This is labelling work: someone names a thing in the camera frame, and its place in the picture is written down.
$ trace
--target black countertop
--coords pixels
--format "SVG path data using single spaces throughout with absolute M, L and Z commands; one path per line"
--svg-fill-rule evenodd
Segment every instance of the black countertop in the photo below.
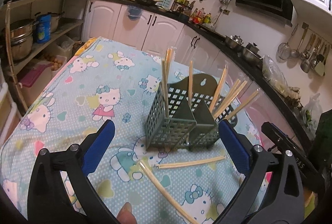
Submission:
M 155 6 L 153 7 L 142 6 L 131 0 L 101 0 L 101 1 L 119 3 L 122 5 L 136 6 L 146 11 L 160 14 L 177 21 L 179 20 L 179 17 L 172 12 L 165 12 L 164 10 Z M 236 52 L 225 46 L 223 42 L 224 39 L 222 37 L 216 38 L 213 33 L 201 29 L 200 27 L 198 27 L 193 23 L 184 23 L 184 24 L 189 26 L 191 29 L 195 30 L 198 34 L 202 35 L 208 41 L 212 42 L 216 47 L 220 49 L 221 52 L 223 52 L 227 57 L 229 57 L 243 71 L 243 73 L 245 73 L 252 81 L 257 83 L 257 85 L 262 88 L 265 94 L 273 101 L 273 103 L 278 107 L 280 112 L 283 114 L 283 116 L 289 123 L 290 127 L 293 129 L 299 142 L 301 143 L 304 151 L 308 153 L 311 147 L 311 142 L 306 132 L 304 131 L 301 124 L 295 117 L 294 113 L 291 111 L 288 105 L 283 101 L 279 93 L 277 93 L 274 90 L 274 88 L 271 87 L 271 85 L 265 80 L 261 70 L 259 70 L 257 67 L 250 66 L 242 58 L 238 57 Z

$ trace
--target blue container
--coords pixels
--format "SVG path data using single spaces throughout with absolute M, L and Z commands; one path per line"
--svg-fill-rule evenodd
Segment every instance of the blue container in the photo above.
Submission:
M 44 14 L 37 17 L 37 43 L 45 43 L 51 39 L 51 15 Z

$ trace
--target pink lid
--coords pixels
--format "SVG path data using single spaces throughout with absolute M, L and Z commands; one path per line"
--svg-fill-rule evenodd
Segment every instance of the pink lid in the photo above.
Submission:
M 18 75 L 18 80 L 24 87 L 31 87 L 43 73 L 43 71 L 51 67 L 52 64 L 47 61 L 40 61 L 37 64 L 29 63 Z

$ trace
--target black handle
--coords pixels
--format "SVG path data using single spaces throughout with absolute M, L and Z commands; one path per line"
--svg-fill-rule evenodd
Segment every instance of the black handle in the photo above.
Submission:
M 152 18 L 152 15 L 150 15 L 150 19 L 149 19 L 149 21 L 147 22 L 147 24 L 149 24 L 149 23 L 150 23 L 150 20 L 151 20 L 151 18 Z
M 193 41 L 194 41 L 194 39 L 196 39 L 196 38 L 197 38 L 197 36 L 195 36 L 195 37 L 191 40 L 191 42 L 190 42 L 191 47 L 193 46 Z
M 157 16 L 154 17 L 154 22 L 153 22 L 152 26 L 154 26 L 154 24 L 155 24 L 155 22 L 156 22 L 156 19 L 157 19 Z
M 194 43 L 194 49 L 196 49 L 196 42 L 198 41 L 198 40 L 200 40 L 200 38 L 198 38 L 198 39 L 196 39 L 196 41 L 195 41 L 195 43 Z

